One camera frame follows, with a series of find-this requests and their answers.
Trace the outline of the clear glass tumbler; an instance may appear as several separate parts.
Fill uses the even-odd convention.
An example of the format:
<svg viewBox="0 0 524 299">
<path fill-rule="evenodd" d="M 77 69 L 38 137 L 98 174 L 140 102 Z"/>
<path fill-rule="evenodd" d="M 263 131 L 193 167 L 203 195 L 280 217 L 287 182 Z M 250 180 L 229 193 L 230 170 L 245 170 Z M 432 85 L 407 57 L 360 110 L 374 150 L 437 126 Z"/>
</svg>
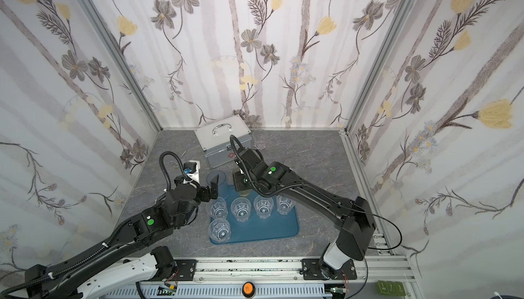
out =
<svg viewBox="0 0 524 299">
<path fill-rule="evenodd" d="M 234 199 L 231 203 L 231 212 L 239 223 L 245 223 L 251 216 L 251 202 L 245 197 Z"/>
<path fill-rule="evenodd" d="M 266 148 L 267 134 L 264 132 L 255 132 L 253 134 L 255 142 L 255 148 L 258 150 L 264 150 Z"/>
<path fill-rule="evenodd" d="M 277 212 L 280 215 L 288 215 L 295 206 L 295 202 L 292 199 L 279 195 L 276 197 Z"/>
<path fill-rule="evenodd" d="M 217 218 L 227 218 L 229 212 L 225 199 L 222 197 L 212 199 L 206 205 L 206 213 L 212 220 Z"/>
<path fill-rule="evenodd" d="M 257 216 L 260 219 L 271 217 L 274 208 L 274 200 L 271 197 L 257 196 L 253 202 Z"/>
<path fill-rule="evenodd" d="M 213 243 L 226 243 L 231 239 L 231 234 L 231 225 L 226 218 L 216 218 L 208 227 L 208 235 Z"/>
</svg>

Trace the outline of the teal plastic tray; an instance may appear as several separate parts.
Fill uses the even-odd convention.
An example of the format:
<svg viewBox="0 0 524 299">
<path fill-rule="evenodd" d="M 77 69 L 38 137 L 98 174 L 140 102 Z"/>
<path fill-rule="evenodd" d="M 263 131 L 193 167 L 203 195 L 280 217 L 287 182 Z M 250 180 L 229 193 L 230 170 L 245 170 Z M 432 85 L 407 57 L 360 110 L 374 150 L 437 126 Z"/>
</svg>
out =
<svg viewBox="0 0 524 299">
<path fill-rule="evenodd" d="M 288 215 L 280 215 L 274 206 L 271 217 L 260 219 L 254 207 L 251 208 L 251 216 L 245 223 L 239 223 L 231 212 L 231 203 L 240 196 L 233 186 L 228 186 L 224 195 L 228 207 L 226 220 L 231 225 L 231 239 L 226 243 L 213 244 L 235 244 L 242 242 L 252 242 L 259 240 L 273 240 L 279 238 L 294 237 L 299 232 L 297 212 L 294 208 Z"/>
</svg>

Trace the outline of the blue plastic cup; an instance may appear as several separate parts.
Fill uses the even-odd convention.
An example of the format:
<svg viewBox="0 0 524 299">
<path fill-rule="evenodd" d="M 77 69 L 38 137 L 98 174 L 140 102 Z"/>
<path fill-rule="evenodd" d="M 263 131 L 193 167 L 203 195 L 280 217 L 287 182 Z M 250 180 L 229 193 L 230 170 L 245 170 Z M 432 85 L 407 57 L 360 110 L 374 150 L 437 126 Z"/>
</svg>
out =
<svg viewBox="0 0 524 299">
<path fill-rule="evenodd" d="M 227 176 L 221 170 L 211 171 L 206 177 L 206 182 L 211 189 L 215 190 L 214 194 L 217 199 L 225 194 L 228 187 Z"/>
</svg>

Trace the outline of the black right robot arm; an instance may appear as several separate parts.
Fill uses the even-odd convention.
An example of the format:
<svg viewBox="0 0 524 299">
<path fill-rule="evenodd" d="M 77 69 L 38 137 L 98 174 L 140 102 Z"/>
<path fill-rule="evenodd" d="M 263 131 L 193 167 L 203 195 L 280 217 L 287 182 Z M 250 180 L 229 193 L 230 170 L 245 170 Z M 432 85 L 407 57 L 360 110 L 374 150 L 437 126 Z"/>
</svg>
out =
<svg viewBox="0 0 524 299">
<path fill-rule="evenodd" d="M 291 199 L 333 222 L 338 236 L 319 259 L 319 278 L 334 279 L 351 259 L 364 261 L 377 229 L 377 219 L 393 224 L 387 218 L 373 214 L 366 199 L 349 199 L 330 193 L 280 162 L 267 164 L 259 150 L 243 146 L 236 136 L 230 136 L 229 140 L 242 182 L 249 189 L 265 198 L 281 196 Z"/>
</svg>

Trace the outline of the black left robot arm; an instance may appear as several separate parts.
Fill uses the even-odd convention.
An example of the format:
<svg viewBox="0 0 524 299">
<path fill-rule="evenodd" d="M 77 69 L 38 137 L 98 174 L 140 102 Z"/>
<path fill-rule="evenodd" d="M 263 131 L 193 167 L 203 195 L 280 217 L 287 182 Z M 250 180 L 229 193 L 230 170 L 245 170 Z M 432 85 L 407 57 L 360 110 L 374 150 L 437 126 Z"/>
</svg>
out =
<svg viewBox="0 0 524 299">
<path fill-rule="evenodd" d="M 209 186 L 195 178 L 195 162 L 180 163 L 181 176 L 171 179 L 164 158 L 174 152 L 163 152 L 160 170 L 166 180 L 166 191 L 155 204 L 127 218 L 115 227 L 108 238 L 82 253 L 54 266 L 35 265 L 25 273 L 25 282 L 4 289 L 2 298 L 14 298 L 15 292 L 26 290 L 29 298 L 84 298 L 80 286 L 90 278 L 118 262 L 170 236 L 176 229 L 196 219 L 199 205 L 218 198 L 218 177 Z"/>
</svg>

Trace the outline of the silver first aid case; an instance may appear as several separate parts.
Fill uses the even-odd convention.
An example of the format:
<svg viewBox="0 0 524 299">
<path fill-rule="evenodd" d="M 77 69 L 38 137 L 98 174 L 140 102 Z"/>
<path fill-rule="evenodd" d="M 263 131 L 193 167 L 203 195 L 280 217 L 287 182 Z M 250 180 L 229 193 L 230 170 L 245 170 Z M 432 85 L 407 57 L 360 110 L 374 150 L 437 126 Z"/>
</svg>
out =
<svg viewBox="0 0 524 299">
<path fill-rule="evenodd" d="M 244 147 L 251 147 L 252 133 L 237 115 L 208 124 L 195 130 L 195 135 L 211 168 L 217 168 L 235 157 L 230 136 L 236 136 Z"/>
</svg>

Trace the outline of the orange emergency button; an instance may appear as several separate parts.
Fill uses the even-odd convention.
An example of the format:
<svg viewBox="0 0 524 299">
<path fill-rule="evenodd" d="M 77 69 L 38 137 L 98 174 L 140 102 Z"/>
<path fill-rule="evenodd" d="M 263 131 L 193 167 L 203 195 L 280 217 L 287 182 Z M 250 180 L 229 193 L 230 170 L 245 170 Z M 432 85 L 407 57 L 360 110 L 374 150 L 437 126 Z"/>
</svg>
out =
<svg viewBox="0 0 524 299">
<path fill-rule="evenodd" d="M 242 295 L 245 298 L 253 298 L 256 294 L 256 287 L 255 284 L 252 282 L 245 282 L 245 284 L 242 286 Z"/>
</svg>

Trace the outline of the green circuit board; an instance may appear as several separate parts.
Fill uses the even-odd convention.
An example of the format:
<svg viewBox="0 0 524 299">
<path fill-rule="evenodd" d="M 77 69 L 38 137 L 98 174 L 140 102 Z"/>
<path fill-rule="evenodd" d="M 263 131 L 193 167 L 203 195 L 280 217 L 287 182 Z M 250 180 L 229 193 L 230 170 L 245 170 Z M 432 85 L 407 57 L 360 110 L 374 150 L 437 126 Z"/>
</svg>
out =
<svg viewBox="0 0 524 299">
<path fill-rule="evenodd" d="M 405 286 L 398 281 L 377 281 L 377 290 L 378 293 L 383 296 L 407 296 Z"/>
</svg>

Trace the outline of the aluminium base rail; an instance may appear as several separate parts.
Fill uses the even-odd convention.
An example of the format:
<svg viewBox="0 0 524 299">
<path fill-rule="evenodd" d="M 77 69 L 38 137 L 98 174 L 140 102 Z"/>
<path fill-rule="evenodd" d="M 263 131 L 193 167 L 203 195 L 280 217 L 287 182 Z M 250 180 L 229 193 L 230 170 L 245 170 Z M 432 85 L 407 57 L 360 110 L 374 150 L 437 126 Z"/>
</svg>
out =
<svg viewBox="0 0 524 299">
<path fill-rule="evenodd" d="M 380 248 L 363 262 L 347 262 L 334 279 L 319 278 L 318 257 L 177 257 L 171 280 L 142 281 L 177 289 L 180 285 L 238 284 L 322 284 L 331 298 L 423 298 L 414 270 L 406 257 L 387 251 L 390 240 L 376 231 L 372 244 Z M 403 283 L 407 296 L 383 296 L 377 281 Z"/>
</svg>

